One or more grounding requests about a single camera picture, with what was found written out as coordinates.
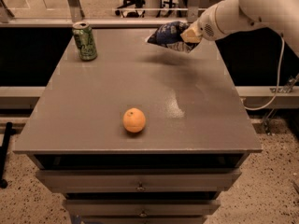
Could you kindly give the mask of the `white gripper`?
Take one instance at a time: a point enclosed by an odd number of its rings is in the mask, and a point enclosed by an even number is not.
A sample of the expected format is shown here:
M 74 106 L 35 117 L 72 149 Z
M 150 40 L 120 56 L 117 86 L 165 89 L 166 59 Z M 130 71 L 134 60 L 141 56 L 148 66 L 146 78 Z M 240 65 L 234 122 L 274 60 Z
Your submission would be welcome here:
M 225 38 L 225 34 L 219 28 L 216 22 L 217 5 L 209 7 L 198 19 L 198 26 L 193 23 L 180 36 L 185 43 L 198 44 L 202 37 L 206 40 L 219 40 Z

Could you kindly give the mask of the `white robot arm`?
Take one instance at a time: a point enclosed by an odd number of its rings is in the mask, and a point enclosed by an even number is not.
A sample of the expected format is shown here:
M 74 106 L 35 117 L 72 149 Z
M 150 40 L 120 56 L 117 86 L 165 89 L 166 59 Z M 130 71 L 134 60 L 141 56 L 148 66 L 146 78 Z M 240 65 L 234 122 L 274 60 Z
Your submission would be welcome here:
M 219 40 L 267 27 L 299 56 L 299 0 L 223 0 L 206 9 L 180 36 L 186 43 Z

